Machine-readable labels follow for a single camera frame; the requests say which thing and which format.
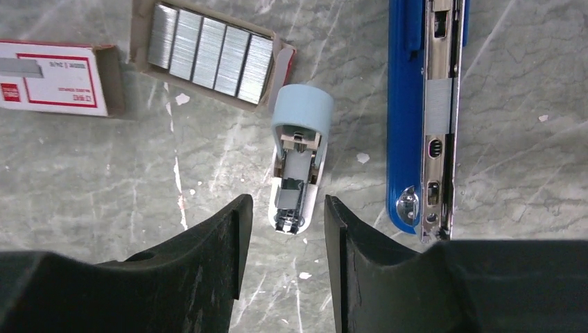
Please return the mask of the small white light-blue stapler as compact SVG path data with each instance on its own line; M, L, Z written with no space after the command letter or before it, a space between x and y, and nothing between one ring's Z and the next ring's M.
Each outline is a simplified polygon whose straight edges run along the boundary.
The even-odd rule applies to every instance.
M275 140L268 220L296 235L311 224L325 165L334 98L303 84L283 86L271 121Z

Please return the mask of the silver staple strip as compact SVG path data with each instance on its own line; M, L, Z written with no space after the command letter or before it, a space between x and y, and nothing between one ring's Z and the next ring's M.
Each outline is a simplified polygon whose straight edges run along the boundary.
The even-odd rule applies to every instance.
M427 80L424 100L425 135L446 135L451 124L452 78Z

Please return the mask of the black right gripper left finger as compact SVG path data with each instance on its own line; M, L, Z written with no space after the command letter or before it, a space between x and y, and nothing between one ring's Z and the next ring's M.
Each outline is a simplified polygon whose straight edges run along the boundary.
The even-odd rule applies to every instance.
M1 254L2 332L227 332L239 299L253 199L127 260Z

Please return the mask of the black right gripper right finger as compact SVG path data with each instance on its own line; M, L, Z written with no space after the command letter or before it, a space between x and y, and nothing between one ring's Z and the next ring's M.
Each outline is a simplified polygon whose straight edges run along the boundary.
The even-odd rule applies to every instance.
M442 241L423 253L325 198L338 332L586 332L585 240Z

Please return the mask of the red white staple box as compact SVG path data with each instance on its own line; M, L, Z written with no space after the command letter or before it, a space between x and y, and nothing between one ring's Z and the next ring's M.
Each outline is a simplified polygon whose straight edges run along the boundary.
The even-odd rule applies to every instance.
M93 117L122 113L117 47L2 40L1 107Z

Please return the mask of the cardboard staple tray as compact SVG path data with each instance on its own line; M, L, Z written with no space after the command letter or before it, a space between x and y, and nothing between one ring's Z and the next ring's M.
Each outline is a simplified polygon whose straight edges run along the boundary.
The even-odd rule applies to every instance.
M243 110L274 106L296 53L272 30L189 1L132 2L137 71Z

